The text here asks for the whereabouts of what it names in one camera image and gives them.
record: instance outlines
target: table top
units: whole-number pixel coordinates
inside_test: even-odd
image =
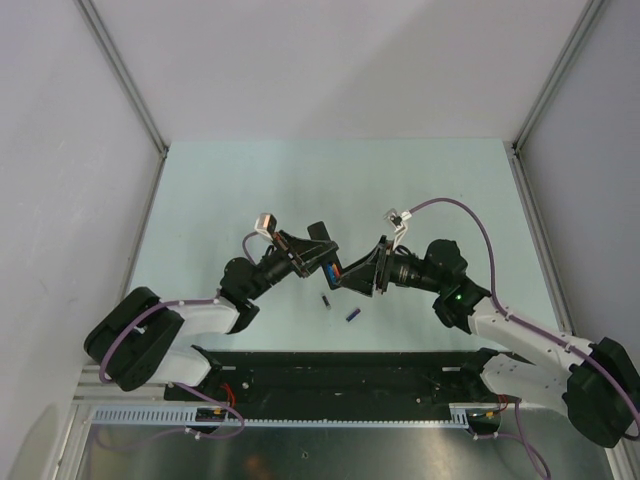
[[[134,269],[131,288],[146,285],[163,299],[210,297],[226,263],[242,256],[241,241],[261,212],[278,229],[306,237],[323,220],[343,265],[370,252],[383,220],[434,197],[469,205],[484,222],[496,253],[500,298],[556,327],[534,244],[503,143],[498,139],[179,142],[169,150]],[[489,262],[473,220],[436,205],[410,220],[403,244],[422,257],[435,239],[456,240],[468,275],[489,286]],[[267,247],[258,237],[249,250]],[[332,309],[321,299],[326,293]],[[199,345],[222,350],[446,351],[496,347],[445,328],[435,295],[390,286],[367,298],[330,291],[321,272],[289,275],[255,303],[260,314],[236,335],[202,335]],[[355,308],[362,313],[345,317]]]

